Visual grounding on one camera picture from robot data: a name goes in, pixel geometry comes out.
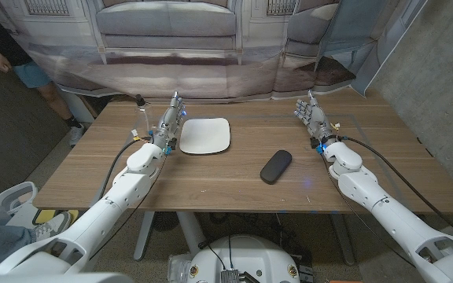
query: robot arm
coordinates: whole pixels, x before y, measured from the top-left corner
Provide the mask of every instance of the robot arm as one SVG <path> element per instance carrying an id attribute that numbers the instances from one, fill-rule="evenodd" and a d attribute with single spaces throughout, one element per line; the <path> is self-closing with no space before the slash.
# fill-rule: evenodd
<path id="1" fill-rule="evenodd" d="M 361 156 L 337 141 L 330 123 L 309 91 L 310 104 L 298 101 L 295 114 L 308 127 L 318 152 L 328 162 L 340 191 L 362 205 L 408 254 L 425 281 L 453 282 L 453 236 L 437 231 L 387 194 Z"/>
<path id="2" fill-rule="evenodd" d="M 84 270 L 122 213 L 142 201 L 156 181 L 160 169 L 155 162 L 169 154 L 185 114 L 183 107 L 176 92 L 153 135 L 153 144 L 145 143 L 129 156 L 112 188 L 65 232 L 14 252 L 0 264 L 0 275 L 36 270 L 42 274 L 74 274 Z M 59 256 L 48 253 L 58 248 Z"/>

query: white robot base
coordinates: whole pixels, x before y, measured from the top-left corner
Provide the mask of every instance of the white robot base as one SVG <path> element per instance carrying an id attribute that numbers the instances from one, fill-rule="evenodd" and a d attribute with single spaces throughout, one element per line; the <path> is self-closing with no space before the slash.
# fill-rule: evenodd
<path id="1" fill-rule="evenodd" d="M 249 235 L 231 236 L 230 244 L 229 237 L 221 238 L 193 258 L 190 254 L 171 255 L 168 280 L 172 283 L 300 282 L 296 264 L 287 252 L 262 237 Z"/>

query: sneaker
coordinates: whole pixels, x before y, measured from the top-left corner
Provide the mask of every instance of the sneaker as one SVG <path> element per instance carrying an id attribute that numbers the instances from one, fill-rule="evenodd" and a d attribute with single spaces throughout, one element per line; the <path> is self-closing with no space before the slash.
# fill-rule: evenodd
<path id="1" fill-rule="evenodd" d="M 48 222 L 35 227 L 36 241 L 45 240 L 64 232 L 69 227 L 69 224 L 71 224 L 69 212 L 60 213 Z"/>
<path id="2" fill-rule="evenodd" d="M 69 140 L 69 145 L 73 148 L 79 142 L 80 138 L 82 138 L 83 134 L 85 133 L 85 126 L 81 125 L 82 127 L 71 127 L 71 140 Z"/>

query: gray couch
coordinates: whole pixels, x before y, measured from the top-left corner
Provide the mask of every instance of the gray couch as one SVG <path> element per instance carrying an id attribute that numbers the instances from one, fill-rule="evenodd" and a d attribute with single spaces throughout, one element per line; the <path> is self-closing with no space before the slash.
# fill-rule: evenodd
<path id="1" fill-rule="evenodd" d="M 300 0 L 288 22 L 285 54 L 315 57 L 319 42 L 326 33 L 338 0 Z"/>
<path id="2" fill-rule="evenodd" d="M 234 53 L 241 63 L 242 0 L 87 2 L 102 56 L 110 49 L 183 50 Z"/>

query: white plate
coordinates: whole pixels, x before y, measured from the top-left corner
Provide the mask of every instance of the white plate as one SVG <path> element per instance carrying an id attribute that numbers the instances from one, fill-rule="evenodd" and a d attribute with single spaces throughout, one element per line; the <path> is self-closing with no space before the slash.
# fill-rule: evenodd
<path id="1" fill-rule="evenodd" d="M 184 153 L 219 153 L 230 145 L 230 124 L 224 118 L 189 119 L 182 126 L 179 149 Z"/>

